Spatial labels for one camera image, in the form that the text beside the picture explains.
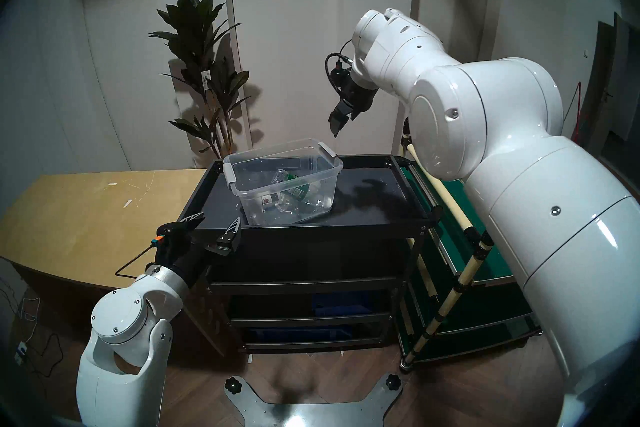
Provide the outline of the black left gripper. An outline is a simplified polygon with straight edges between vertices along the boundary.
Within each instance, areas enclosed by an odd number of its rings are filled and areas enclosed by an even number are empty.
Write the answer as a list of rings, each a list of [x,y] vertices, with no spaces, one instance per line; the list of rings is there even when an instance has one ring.
[[[204,212],[199,212],[179,221],[185,230],[164,231],[164,265],[188,287],[194,286],[210,266],[225,262],[225,258],[237,250],[241,240],[241,218],[237,217],[214,244],[195,241],[188,230],[195,230],[204,220]]]

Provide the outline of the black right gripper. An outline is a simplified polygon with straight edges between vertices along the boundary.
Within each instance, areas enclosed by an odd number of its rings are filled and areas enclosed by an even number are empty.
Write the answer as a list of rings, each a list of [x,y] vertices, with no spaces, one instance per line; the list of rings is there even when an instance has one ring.
[[[340,101],[328,118],[329,129],[334,138],[346,124],[346,119],[353,121],[360,113],[368,111],[373,98],[379,90],[374,83],[351,77],[351,72],[344,72],[339,78]]]

